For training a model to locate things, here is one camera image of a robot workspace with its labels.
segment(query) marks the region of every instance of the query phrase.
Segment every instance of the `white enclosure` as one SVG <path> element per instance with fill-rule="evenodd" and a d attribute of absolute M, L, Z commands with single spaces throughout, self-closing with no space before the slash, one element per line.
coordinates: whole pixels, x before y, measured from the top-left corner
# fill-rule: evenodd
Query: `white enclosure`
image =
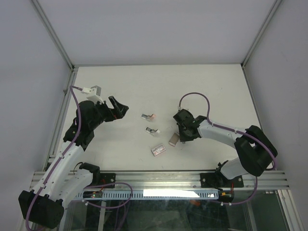
<path fill-rule="evenodd" d="M 0 3 L 0 19 L 2 230 L 14 230 L 23 221 L 18 195 L 29 190 L 33 173 L 55 154 L 74 116 L 66 90 L 76 75 L 76 85 L 100 85 L 105 99 L 113 94 L 130 106 L 126 121 L 109 129 L 115 126 L 117 133 L 109 136 L 121 140 L 116 158 L 125 161 L 130 160 L 122 153 L 128 128 L 140 137 L 134 158 L 142 159 L 138 155 L 152 147 L 152 137 L 134 127 L 148 126 L 139 114 L 162 115 L 153 125 L 162 126 L 162 138 L 167 139 L 173 132 L 168 120 L 175 125 L 178 100 L 189 91 L 209 96 L 215 121 L 239 127 L 260 124 L 278 150 L 278 168 L 287 174 L 308 229 L 307 0 L 15 0 Z M 155 86 L 162 94 L 152 92 Z M 194 116 L 205 115 L 202 99 L 192 96 L 183 103 Z M 94 145 L 108 150 L 99 157 L 100 165 L 121 170 L 125 166 L 115 166 L 108 143 L 116 141 L 103 133 L 109 125 L 103 126 L 102 132 L 95 131 Z M 128 141 L 132 148 L 131 137 Z M 195 159 L 175 158 L 177 153 L 185 156 L 185 148 L 168 150 L 160 157 L 166 159 L 163 168 L 214 168 L 236 156 L 229 147 L 207 142 L 191 144 Z M 89 159 L 97 161 L 90 148 Z M 155 161 L 140 170 L 163 170 Z"/>

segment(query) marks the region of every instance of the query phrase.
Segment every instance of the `small box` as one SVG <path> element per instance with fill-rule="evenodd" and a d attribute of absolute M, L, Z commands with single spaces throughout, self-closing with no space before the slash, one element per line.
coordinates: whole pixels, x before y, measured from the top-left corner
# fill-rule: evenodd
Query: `small box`
<path fill-rule="evenodd" d="M 163 153 L 166 150 L 166 148 L 161 144 L 153 149 L 151 149 L 154 156 L 157 156 L 158 154 Z"/>
<path fill-rule="evenodd" d="M 169 140 L 169 144 L 175 147 L 179 139 L 180 139 L 180 135 L 177 132 L 175 132 L 173 136 L 171 137 L 171 139 Z"/>

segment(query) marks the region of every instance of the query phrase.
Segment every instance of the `glass panel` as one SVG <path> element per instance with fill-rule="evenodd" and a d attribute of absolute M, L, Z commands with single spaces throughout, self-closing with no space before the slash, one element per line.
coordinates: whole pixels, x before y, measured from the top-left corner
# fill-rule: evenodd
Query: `glass panel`
<path fill-rule="evenodd" d="M 236 192 L 236 199 L 251 192 Z M 116 206 L 123 201 L 91 201 Z M 72 202 L 65 231 L 286 231 L 276 194 L 258 192 L 250 203 L 221 206 L 209 200 L 131 200 L 119 209 Z"/>

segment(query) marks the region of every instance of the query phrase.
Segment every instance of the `white table surface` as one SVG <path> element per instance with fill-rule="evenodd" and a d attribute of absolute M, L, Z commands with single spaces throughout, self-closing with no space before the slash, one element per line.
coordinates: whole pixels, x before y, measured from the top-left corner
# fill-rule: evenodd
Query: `white table surface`
<path fill-rule="evenodd" d="M 239 64 L 231 65 L 152 65 L 80 67 L 75 86 L 102 88 L 101 96 L 112 107 L 108 96 L 129 106 L 125 117 L 103 123 L 78 161 L 100 166 L 102 170 L 207 170 L 218 162 L 237 157 L 236 151 L 209 139 L 196 139 L 176 147 L 168 144 L 178 131 L 173 115 L 182 95 L 191 91 L 205 94 L 211 103 L 213 121 L 237 128 L 259 126 L 249 90 Z M 76 90 L 78 101 L 86 100 Z M 206 101 L 188 96 L 182 107 L 197 117 L 206 115 Z M 76 105 L 71 98 L 62 137 L 75 117 Z M 141 114 L 156 114 L 154 122 Z M 159 137 L 146 133 L 146 127 L 160 129 Z M 151 148 L 160 144 L 166 151 L 154 157 Z"/>

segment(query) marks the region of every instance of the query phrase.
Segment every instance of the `metal bracket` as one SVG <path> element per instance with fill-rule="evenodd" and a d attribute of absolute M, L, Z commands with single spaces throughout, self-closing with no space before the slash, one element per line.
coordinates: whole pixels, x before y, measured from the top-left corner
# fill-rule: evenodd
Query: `metal bracket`
<path fill-rule="evenodd" d="M 200 173 L 200 183 L 201 188 L 213 188 L 213 186 L 217 188 L 231 188 L 232 183 L 234 188 L 243 188 L 244 187 L 244 181 L 242 176 L 235 177 L 229 181 L 227 181 L 223 185 L 213 185 L 210 182 L 213 182 L 213 179 L 216 178 L 215 173 Z"/>
<path fill-rule="evenodd" d="M 101 173 L 101 180 L 100 183 L 101 184 L 110 184 L 110 183 L 114 183 L 116 180 L 116 174 L 115 173 Z M 110 185 L 110 186 L 106 186 L 104 188 L 107 189 L 114 189 L 115 185 Z"/>

